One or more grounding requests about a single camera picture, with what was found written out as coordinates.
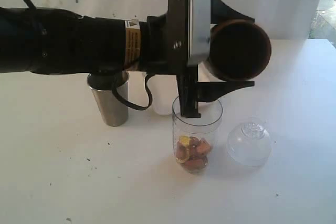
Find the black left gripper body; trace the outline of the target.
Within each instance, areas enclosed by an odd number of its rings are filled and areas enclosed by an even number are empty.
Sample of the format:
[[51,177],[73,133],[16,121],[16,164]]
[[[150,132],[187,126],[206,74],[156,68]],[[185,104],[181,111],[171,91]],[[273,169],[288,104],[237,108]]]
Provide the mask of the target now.
[[148,52],[141,57],[142,69],[150,74],[176,76],[180,114],[200,118],[197,101],[198,66],[188,66],[188,19],[190,0],[167,0],[167,11],[148,16]]

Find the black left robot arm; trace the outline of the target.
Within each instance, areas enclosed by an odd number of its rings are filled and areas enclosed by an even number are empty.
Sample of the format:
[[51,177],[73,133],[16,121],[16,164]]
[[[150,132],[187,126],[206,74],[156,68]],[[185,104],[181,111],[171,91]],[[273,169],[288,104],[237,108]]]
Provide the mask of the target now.
[[1,72],[41,75],[89,73],[108,83],[142,71],[176,78],[180,112],[201,116],[198,105],[252,87],[269,60],[269,43],[255,20],[222,0],[168,0],[167,11],[144,22],[81,16],[65,9],[1,8]]

